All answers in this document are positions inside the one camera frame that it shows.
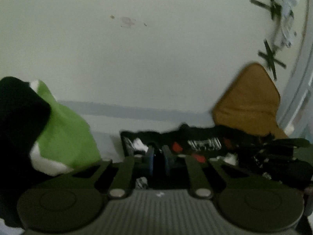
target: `wall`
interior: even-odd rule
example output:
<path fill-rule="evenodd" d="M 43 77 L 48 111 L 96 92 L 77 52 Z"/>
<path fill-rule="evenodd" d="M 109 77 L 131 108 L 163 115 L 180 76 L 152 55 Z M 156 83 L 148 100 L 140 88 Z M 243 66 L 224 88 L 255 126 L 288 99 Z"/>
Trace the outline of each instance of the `wall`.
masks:
<path fill-rule="evenodd" d="M 305 12 L 301 0 L 295 45 L 278 56 L 287 64 L 277 69 L 280 93 L 299 52 Z M 125 114 L 132 107 L 175 110 L 173 116 L 199 115 L 195 120 L 203 120 L 193 124 L 209 126 L 208 111 L 240 69 L 264 63 L 257 52 L 265 51 L 274 27 L 270 13 L 249 0 L 0 0 L 0 77 L 42 79 L 78 110 L 84 102 Z M 184 121 L 81 113 L 92 129 L 115 135 Z"/>

